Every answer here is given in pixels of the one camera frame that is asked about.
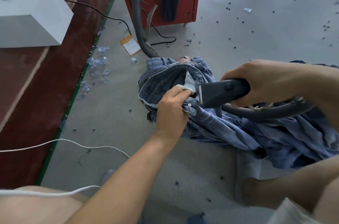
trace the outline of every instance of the white box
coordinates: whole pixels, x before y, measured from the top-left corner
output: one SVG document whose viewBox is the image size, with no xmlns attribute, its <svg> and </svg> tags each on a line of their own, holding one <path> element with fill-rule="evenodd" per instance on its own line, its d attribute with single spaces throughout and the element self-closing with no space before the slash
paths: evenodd
<svg viewBox="0 0 339 224">
<path fill-rule="evenodd" d="M 64 0 L 0 0 L 0 48 L 60 45 L 72 16 Z"/>
</svg>

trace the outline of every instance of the belt loop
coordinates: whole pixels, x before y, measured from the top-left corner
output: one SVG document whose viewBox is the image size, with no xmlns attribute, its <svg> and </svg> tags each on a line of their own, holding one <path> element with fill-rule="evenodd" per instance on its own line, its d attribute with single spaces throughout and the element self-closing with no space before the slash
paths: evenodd
<svg viewBox="0 0 339 224">
<path fill-rule="evenodd" d="M 164 62 L 164 65 L 166 66 L 167 65 L 167 60 L 166 60 L 166 58 L 162 58 L 162 60 L 163 60 L 163 62 Z"/>
</svg>

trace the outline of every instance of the orange and white tag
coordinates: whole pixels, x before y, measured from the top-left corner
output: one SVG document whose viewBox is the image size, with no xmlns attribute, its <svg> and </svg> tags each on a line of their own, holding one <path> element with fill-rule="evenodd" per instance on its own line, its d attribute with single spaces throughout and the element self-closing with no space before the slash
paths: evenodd
<svg viewBox="0 0 339 224">
<path fill-rule="evenodd" d="M 128 35 L 124 39 L 121 39 L 120 43 L 126 49 L 130 56 L 136 54 L 138 51 L 141 50 L 139 44 L 134 40 L 131 35 Z"/>
</svg>

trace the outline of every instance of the ankle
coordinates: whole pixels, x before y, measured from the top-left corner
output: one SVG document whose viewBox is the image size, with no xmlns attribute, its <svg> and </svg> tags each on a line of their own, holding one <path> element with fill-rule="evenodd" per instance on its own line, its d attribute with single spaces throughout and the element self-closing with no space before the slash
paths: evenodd
<svg viewBox="0 0 339 224">
<path fill-rule="evenodd" d="M 258 182 L 258 179 L 247 178 L 244 179 L 241 184 L 241 196 L 245 204 L 248 206 L 255 206 L 253 198 Z"/>
</svg>

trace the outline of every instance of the person's left hand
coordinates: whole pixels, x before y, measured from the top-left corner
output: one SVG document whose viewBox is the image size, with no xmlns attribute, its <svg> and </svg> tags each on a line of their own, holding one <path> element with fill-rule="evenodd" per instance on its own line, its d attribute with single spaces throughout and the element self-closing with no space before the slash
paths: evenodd
<svg viewBox="0 0 339 224">
<path fill-rule="evenodd" d="M 158 103 L 158 116 L 155 136 L 178 140 L 186 127 L 189 114 L 184 112 L 182 104 L 192 94 L 179 86 L 168 90 Z"/>
</svg>

